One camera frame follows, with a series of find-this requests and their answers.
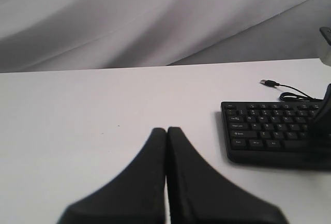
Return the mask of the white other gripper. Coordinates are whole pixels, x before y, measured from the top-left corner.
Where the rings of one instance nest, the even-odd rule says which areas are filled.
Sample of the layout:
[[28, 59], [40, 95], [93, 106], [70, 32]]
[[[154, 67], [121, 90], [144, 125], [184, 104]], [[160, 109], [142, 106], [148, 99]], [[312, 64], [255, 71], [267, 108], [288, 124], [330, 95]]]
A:
[[[330, 27], [320, 27], [317, 55], [321, 62], [330, 66]], [[308, 133], [316, 146], [330, 146], [330, 84], [323, 100], [308, 125]]]

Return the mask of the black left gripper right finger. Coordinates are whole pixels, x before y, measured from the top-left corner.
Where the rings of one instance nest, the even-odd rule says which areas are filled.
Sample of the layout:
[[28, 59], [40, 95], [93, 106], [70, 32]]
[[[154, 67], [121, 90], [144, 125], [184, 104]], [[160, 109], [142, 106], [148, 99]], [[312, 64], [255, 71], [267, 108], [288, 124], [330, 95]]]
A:
[[167, 133], [171, 223], [288, 223], [282, 211], [218, 173], [179, 127]]

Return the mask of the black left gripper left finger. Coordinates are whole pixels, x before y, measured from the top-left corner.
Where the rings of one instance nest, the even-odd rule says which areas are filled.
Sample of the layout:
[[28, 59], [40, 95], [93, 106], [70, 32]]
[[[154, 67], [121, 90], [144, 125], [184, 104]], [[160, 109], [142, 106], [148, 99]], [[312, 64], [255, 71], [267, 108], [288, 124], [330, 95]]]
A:
[[58, 223], [165, 223], [166, 131], [154, 128], [114, 179], [69, 205]]

